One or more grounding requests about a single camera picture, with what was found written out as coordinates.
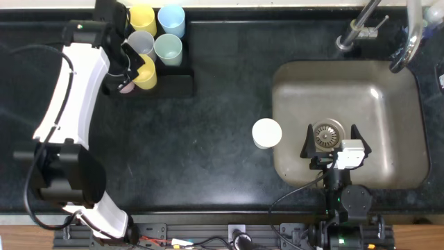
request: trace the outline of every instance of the yellow cup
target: yellow cup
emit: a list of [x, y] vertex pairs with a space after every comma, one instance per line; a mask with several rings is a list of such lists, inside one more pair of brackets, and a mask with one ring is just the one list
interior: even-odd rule
[[136, 31], [148, 31], [155, 36], [157, 27], [155, 25], [154, 10], [149, 5], [136, 5], [130, 8], [131, 25]]
[[157, 83], [157, 75], [155, 73], [154, 62], [149, 56], [145, 54], [139, 55], [144, 59], [145, 64], [137, 69], [139, 76], [136, 77], [133, 82], [137, 86], [139, 86], [139, 88], [149, 90], [153, 88]]

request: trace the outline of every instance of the stainless steel sink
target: stainless steel sink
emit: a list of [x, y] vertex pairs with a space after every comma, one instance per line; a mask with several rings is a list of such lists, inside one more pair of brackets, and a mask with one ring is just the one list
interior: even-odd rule
[[318, 150], [350, 139], [350, 127], [357, 125], [373, 152], [351, 171], [354, 184], [416, 188], [427, 177], [418, 88], [408, 69], [393, 74], [382, 61], [287, 63], [274, 76], [273, 118], [282, 127], [274, 165], [290, 185], [301, 186], [318, 174], [299, 157], [309, 124]]

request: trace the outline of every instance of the sink drain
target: sink drain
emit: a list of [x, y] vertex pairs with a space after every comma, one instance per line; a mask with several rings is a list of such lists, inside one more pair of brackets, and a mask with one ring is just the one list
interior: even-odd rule
[[316, 147], [323, 151], [331, 151], [345, 139], [345, 131], [340, 123], [333, 119], [324, 119], [314, 124]]

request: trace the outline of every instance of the wooden table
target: wooden table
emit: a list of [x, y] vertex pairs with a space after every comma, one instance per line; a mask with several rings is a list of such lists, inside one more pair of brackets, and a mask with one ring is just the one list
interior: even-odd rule
[[[444, 249], [444, 226], [402, 225], [394, 226], [396, 249]], [[50, 250], [53, 232], [37, 226], [0, 226], [3, 250]]]

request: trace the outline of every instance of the faucet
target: faucet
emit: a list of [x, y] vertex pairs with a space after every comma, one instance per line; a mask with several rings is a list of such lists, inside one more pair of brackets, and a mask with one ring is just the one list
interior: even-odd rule
[[[347, 33], [340, 35], [336, 39], [336, 45], [341, 51], [349, 51], [353, 47], [353, 42], [356, 39], [376, 38], [377, 29], [389, 18], [386, 16], [381, 23], [375, 28], [364, 27], [365, 22], [375, 11], [381, 0], [370, 0], [366, 7], [361, 11], [358, 18], [350, 22], [350, 28]], [[398, 73], [403, 69], [413, 58], [416, 50], [419, 47], [422, 37], [422, 7], [420, 0], [406, 0], [407, 14], [409, 20], [409, 36], [404, 49], [396, 56], [390, 64], [390, 71]]]

